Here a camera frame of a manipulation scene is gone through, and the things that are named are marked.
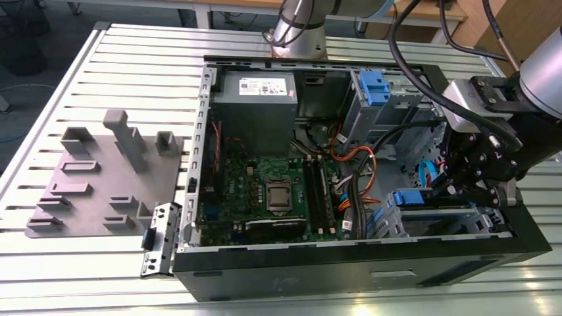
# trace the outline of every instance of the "screw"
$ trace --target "screw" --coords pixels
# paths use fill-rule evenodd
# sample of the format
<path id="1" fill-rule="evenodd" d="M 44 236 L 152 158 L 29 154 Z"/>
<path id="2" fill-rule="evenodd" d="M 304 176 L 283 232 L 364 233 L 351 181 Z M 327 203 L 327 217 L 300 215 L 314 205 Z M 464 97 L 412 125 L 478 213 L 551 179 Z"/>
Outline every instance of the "screw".
<path id="1" fill-rule="evenodd" d="M 494 148 L 499 148 L 502 146 L 502 144 L 499 143 L 499 140 L 495 138 L 495 136 L 490 136 L 488 137 L 491 145 L 494 146 Z"/>

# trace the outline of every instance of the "motherboard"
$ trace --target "motherboard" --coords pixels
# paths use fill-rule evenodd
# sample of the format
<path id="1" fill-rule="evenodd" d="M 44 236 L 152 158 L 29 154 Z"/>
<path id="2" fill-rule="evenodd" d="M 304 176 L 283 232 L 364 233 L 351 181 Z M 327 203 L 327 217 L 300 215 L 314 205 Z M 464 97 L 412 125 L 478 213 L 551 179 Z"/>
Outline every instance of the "motherboard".
<path id="1" fill-rule="evenodd" d="M 344 240 L 335 220 L 332 161 L 316 158 L 225 159 L 216 192 L 204 194 L 205 246 Z"/>

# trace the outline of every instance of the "ram slot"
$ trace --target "ram slot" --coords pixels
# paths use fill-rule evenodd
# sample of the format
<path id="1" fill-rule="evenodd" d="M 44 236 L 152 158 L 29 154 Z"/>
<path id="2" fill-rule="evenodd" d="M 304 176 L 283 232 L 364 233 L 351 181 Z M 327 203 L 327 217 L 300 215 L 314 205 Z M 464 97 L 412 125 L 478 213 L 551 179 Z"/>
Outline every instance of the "ram slot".
<path id="1" fill-rule="evenodd" d="M 312 161 L 312 177 L 314 177 L 314 187 L 316 190 L 316 209 L 319 214 L 319 225 L 323 228 L 323 231 L 327 232 L 330 229 L 330 212 L 327 208 L 326 200 L 326 179 L 324 173 L 322 171 L 320 162 L 318 160 Z"/>
<path id="2" fill-rule="evenodd" d="M 308 218 L 310 218 L 310 226 L 312 231 L 316 231 L 320 228 L 319 224 L 319 209 L 318 209 L 318 202 L 316 202 L 316 190 L 314 184 L 314 176 L 312 176 L 312 162 L 310 160 L 304 161 L 304 189 L 307 191 L 307 203 L 308 203 Z"/>

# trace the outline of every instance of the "power supply label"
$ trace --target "power supply label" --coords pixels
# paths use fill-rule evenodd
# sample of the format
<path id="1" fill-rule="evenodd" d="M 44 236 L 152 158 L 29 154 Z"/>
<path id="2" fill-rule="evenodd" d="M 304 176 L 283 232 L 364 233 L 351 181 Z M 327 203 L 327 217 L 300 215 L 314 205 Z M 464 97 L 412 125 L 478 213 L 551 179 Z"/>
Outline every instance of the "power supply label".
<path id="1" fill-rule="evenodd" d="M 283 78 L 241 78 L 240 95 L 287 95 Z"/>

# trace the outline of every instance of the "wooden table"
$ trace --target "wooden table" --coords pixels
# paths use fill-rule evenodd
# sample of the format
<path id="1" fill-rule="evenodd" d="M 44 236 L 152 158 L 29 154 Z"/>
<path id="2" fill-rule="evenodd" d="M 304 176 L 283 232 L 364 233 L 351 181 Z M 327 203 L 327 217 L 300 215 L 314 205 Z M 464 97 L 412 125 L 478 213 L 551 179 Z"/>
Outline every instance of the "wooden table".
<path id="1" fill-rule="evenodd" d="M 169 9 L 193 10 L 196 14 L 197 28 L 212 28 L 212 12 L 249 13 L 278 15 L 283 0 L 80 0 L 83 3 L 96 3 L 108 5 L 132 5 L 137 7 L 157 7 Z M 402 12 L 410 0 L 396 3 L 398 11 Z M 432 43 L 446 43 L 439 22 L 439 8 L 435 6 L 436 0 L 423 0 L 416 9 L 403 22 L 403 25 L 428 26 L 438 28 Z M 359 22 L 359 28 L 364 29 L 364 22 L 391 24 L 394 9 L 380 18 L 355 18 L 352 16 L 327 16 L 334 20 L 348 20 Z M 458 3 L 447 11 L 448 32 L 454 33 L 456 26 L 466 20 L 467 16 Z"/>
<path id="2" fill-rule="evenodd" d="M 195 0 L 189 2 L 193 3 L 197 27 L 211 28 L 209 21 L 212 11 L 251 14 L 278 14 L 283 0 Z M 439 8 L 435 6 L 435 3 L 436 0 L 423 0 L 412 13 L 410 13 L 403 25 L 430 26 L 436 28 L 438 31 L 431 42 L 443 44 L 446 43 L 446 39 L 443 36 L 443 30 L 440 29 Z M 398 13 L 406 9 L 408 4 L 410 0 L 402 0 L 396 3 Z M 382 18 L 355 18 L 351 16 L 328 16 L 327 18 L 335 20 L 358 21 L 358 29 L 360 32 L 364 32 L 367 22 L 391 24 L 394 14 L 394 7 L 391 7 L 390 11 L 386 13 L 386 16 Z M 450 33 L 454 33 L 456 26 L 466 19 L 467 15 L 463 9 L 458 3 L 454 2 L 451 9 L 447 11 L 447 27 Z"/>

